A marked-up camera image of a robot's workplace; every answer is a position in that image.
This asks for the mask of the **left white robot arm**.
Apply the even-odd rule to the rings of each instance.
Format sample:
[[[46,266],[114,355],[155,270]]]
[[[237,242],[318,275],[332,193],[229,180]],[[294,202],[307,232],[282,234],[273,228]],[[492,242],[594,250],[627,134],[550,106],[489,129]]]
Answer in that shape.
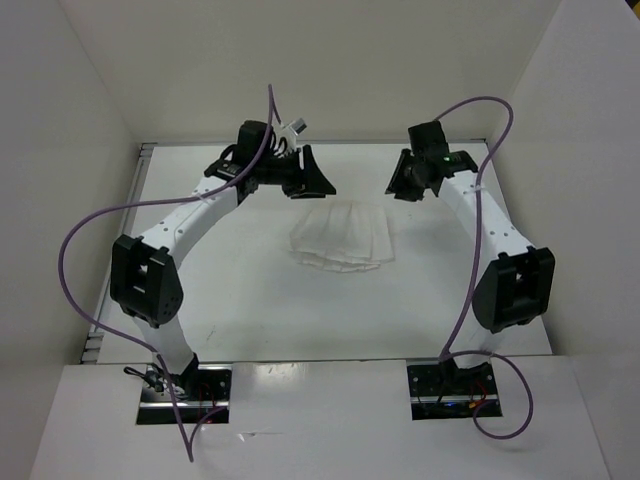
[[[218,159],[204,171],[193,202],[137,237],[121,235],[112,247],[111,299],[153,348],[160,372],[166,373],[163,386],[176,399],[192,397],[200,383],[199,360],[178,318],[184,300],[178,270],[191,249],[261,185],[278,185],[291,199],[336,193],[309,145],[286,156],[265,153],[247,176],[240,176],[243,171],[242,164]]]

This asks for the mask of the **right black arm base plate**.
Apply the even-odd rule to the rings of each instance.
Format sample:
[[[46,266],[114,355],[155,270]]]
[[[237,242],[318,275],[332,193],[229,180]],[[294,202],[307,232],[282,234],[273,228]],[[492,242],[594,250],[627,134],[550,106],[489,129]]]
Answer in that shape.
[[[493,368],[484,362],[470,369],[453,360],[406,365],[413,421],[501,417]]]

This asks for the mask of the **white pleated skirt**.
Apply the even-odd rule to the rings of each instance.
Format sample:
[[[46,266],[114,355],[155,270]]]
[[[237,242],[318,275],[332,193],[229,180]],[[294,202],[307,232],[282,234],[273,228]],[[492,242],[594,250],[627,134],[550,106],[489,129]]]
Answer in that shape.
[[[289,250],[302,265],[335,272],[367,272],[395,260],[383,207],[355,200],[315,203],[289,233]]]

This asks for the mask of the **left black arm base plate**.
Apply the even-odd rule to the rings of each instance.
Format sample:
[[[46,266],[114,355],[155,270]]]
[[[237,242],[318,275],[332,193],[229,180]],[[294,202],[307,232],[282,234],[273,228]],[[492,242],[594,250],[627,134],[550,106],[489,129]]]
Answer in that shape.
[[[166,380],[155,364],[142,371],[125,367],[123,371],[142,380],[137,425],[175,424],[170,394]],[[175,385],[177,408],[184,424],[195,425],[202,418],[206,424],[227,424],[230,416],[232,366],[225,364],[201,364],[194,386],[185,390]]]

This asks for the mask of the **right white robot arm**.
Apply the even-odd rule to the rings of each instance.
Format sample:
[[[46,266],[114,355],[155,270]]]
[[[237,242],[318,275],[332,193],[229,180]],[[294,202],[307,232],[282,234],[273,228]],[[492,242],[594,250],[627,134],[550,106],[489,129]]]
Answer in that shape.
[[[431,192],[454,213],[473,242],[469,286],[438,360],[438,380],[450,393],[473,381],[473,370],[499,353],[513,330],[549,306],[556,260],[521,234],[465,151],[419,155],[403,149],[386,192],[417,202]]]

